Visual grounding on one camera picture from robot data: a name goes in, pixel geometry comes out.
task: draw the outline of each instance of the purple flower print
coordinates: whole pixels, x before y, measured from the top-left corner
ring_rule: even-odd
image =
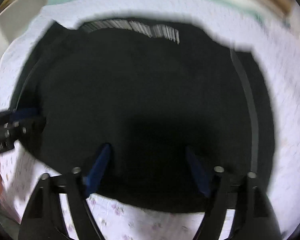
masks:
[[[127,236],[127,235],[124,235],[122,237],[123,240],[133,240],[133,238],[131,236]]]
[[[113,208],[114,213],[117,216],[121,216],[123,214],[123,212],[124,212],[123,208],[122,207],[118,207],[118,205],[116,205],[116,204],[112,204],[111,207]]]
[[[95,203],[96,203],[96,199],[95,199],[95,198],[92,198],[92,199],[90,200],[90,205],[91,205],[91,206],[94,206]]]
[[[161,223],[154,223],[152,226],[153,230],[158,230],[159,228],[162,228]]]
[[[181,229],[184,231],[184,232],[188,232],[189,231],[189,228],[185,227],[185,226],[182,226]]]
[[[101,219],[101,225],[107,226],[107,222],[106,222],[106,220],[104,218]]]
[[[72,232],[73,229],[74,229],[74,225],[73,224],[67,225],[67,229],[68,229],[69,232]]]

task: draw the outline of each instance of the screw head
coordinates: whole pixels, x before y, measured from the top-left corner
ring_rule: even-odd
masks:
[[[41,175],[40,179],[47,179],[49,177],[50,177],[49,173],[44,173],[44,174]]]
[[[257,177],[257,175],[254,173],[254,172],[248,172],[247,176],[250,178],[250,179],[255,179]]]
[[[218,172],[218,173],[223,173],[225,171],[225,169],[221,166],[215,166],[213,169],[215,172]]]
[[[73,174],[77,174],[77,173],[79,173],[79,172],[81,172],[81,168],[80,168],[80,167],[74,167],[74,168],[72,169],[72,173],[73,173]]]

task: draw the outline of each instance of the black fabric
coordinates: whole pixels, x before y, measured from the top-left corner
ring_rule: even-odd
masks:
[[[68,30],[57,23],[47,31],[11,101],[11,108],[39,107],[47,124],[36,143],[21,143],[66,173],[75,166],[88,169],[96,149],[109,142],[113,156],[98,193],[156,210],[204,211],[206,199],[191,178],[186,145],[212,167],[232,172],[233,183],[250,171],[250,116],[230,50],[190,24],[124,20],[149,26],[152,33],[94,30],[91,24]],[[178,40],[171,33],[156,38],[155,26],[178,30]],[[255,100],[258,176],[266,187],[274,153],[270,100],[251,54],[237,56]]]

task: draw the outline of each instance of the metal screw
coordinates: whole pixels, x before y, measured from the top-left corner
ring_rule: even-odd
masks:
[[[250,179],[255,179],[257,177],[257,175],[254,172],[248,172],[248,177]]]
[[[47,179],[49,177],[50,177],[49,173],[44,173],[41,175],[41,179]]]
[[[77,174],[77,173],[79,173],[81,171],[81,168],[80,167],[74,167],[73,169],[72,169],[72,173],[73,174]]]
[[[218,172],[218,173],[223,173],[225,171],[225,169],[221,166],[215,166],[213,169],[215,172]]]

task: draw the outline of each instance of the white bedsheet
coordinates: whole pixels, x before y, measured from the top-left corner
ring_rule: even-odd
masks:
[[[276,151],[268,196],[281,232],[288,237],[300,223],[300,45],[279,23],[261,24],[252,16],[209,0],[74,0],[42,8],[24,35],[7,49],[0,62],[0,110],[9,107],[13,88],[31,49],[52,20],[67,28],[102,16],[155,16],[191,21],[214,40],[236,49],[252,50],[263,72],[274,112]],[[1,156],[5,199],[22,217],[37,179],[46,171],[17,143],[16,150]],[[75,237],[63,198],[70,236]],[[126,206],[92,195],[88,200],[106,239],[192,239],[203,214],[171,215]],[[224,239],[231,226],[229,211]]]

